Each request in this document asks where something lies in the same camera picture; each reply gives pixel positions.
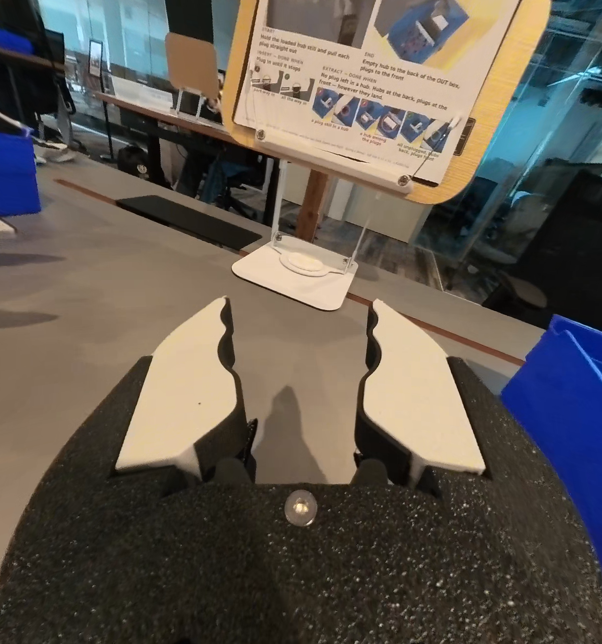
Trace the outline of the small wooden board stand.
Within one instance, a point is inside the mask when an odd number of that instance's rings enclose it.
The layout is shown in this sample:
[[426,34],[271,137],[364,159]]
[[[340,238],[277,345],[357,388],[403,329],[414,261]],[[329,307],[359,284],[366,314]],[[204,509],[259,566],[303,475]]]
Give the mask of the small wooden board stand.
[[175,114],[179,115],[184,93],[194,93],[218,102],[220,83],[216,51],[212,43],[168,32],[165,37],[168,80],[178,90]]

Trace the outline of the wooden office desk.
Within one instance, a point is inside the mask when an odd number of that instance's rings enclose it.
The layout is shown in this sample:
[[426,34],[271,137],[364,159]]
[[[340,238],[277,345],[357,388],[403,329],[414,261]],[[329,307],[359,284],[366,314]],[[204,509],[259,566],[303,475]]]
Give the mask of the wooden office desk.
[[207,155],[226,152],[230,146],[246,149],[246,146],[233,139],[224,127],[207,120],[190,118],[187,114],[176,116],[171,111],[158,111],[103,92],[96,92],[95,96],[105,105],[119,108],[121,113],[134,115],[137,124],[128,127],[147,136],[148,178],[156,185],[167,185],[160,156],[161,140]]
[[31,134],[36,164],[92,157],[73,132],[76,107],[63,63],[0,47],[0,114]]

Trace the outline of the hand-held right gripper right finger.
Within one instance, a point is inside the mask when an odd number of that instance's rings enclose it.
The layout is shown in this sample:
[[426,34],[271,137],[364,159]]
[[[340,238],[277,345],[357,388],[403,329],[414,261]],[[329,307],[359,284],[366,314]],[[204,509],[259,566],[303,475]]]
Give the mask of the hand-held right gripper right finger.
[[391,483],[409,487],[427,468],[484,475],[446,351],[379,299],[369,307],[366,332],[354,426],[359,463],[379,461]]

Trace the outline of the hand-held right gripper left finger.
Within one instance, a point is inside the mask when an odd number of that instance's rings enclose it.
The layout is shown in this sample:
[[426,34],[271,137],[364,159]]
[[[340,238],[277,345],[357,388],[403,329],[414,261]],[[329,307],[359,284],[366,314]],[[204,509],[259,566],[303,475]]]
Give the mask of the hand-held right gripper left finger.
[[116,473],[173,467],[198,482],[252,484],[258,421],[234,370],[230,299],[216,298],[154,350]]

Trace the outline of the black desk pad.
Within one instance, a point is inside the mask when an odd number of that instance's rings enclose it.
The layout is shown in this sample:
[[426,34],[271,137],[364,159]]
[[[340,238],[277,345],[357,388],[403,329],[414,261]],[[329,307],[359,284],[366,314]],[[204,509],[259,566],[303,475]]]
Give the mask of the black desk pad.
[[115,205],[145,219],[233,251],[241,251],[261,239],[256,232],[156,195],[116,200]]

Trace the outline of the black backpack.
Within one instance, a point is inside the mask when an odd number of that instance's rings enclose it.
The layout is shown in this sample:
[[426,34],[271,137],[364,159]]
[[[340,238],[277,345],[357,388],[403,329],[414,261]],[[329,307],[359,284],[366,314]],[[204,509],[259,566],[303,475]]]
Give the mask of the black backpack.
[[145,181],[150,180],[149,159],[147,152],[139,146],[130,144],[117,152],[117,169]]

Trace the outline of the instruction sign on stand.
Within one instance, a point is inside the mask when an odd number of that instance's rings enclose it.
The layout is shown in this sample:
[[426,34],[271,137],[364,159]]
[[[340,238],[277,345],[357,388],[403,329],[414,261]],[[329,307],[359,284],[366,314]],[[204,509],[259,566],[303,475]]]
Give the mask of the instruction sign on stand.
[[471,181],[550,1],[241,1],[222,117],[239,144],[434,205]]

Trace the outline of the blue plastic bin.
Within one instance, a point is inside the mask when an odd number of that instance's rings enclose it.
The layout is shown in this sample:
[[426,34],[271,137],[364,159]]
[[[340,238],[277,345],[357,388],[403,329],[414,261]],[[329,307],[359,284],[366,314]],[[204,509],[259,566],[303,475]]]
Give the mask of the blue plastic bin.
[[37,214],[41,209],[29,131],[0,133],[0,217]]
[[567,488],[602,567],[602,332],[554,316],[501,400]]
[[32,55],[33,44],[26,38],[0,28],[0,48],[15,53]]

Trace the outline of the black computer monitor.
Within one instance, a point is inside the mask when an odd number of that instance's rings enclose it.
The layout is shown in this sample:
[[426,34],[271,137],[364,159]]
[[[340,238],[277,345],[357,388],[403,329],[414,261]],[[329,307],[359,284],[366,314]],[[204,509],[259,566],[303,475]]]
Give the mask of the black computer monitor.
[[213,43],[212,1],[165,1],[169,32]]

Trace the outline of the black floor sign holder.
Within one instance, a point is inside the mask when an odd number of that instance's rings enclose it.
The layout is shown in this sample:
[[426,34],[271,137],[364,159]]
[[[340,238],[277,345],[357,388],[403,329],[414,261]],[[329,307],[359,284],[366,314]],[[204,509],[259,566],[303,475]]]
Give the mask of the black floor sign holder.
[[[104,80],[103,80],[103,42],[96,39],[90,39],[88,43],[88,73],[97,78],[99,82],[100,93],[104,94]],[[112,142],[112,133],[110,128],[110,119],[108,114],[108,107],[106,101],[102,101],[104,110],[105,131],[108,141],[108,154],[102,155],[101,159],[107,163],[114,163],[114,151]]]

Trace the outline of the wooden support post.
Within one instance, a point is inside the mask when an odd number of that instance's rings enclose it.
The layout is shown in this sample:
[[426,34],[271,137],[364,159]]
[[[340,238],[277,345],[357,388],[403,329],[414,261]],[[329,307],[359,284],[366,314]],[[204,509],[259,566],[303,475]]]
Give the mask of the wooden support post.
[[309,173],[304,200],[297,215],[296,235],[313,243],[320,221],[321,206],[329,188],[330,176],[312,169]]

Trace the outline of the round stool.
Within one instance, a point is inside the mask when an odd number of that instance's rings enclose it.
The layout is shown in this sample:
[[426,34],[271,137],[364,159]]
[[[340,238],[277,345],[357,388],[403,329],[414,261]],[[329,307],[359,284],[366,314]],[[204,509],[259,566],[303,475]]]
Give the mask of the round stool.
[[512,301],[520,302],[530,308],[543,310],[547,308],[548,299],[537,286],[522,278],[514,277],[507,272],[499,273],[500,286]]

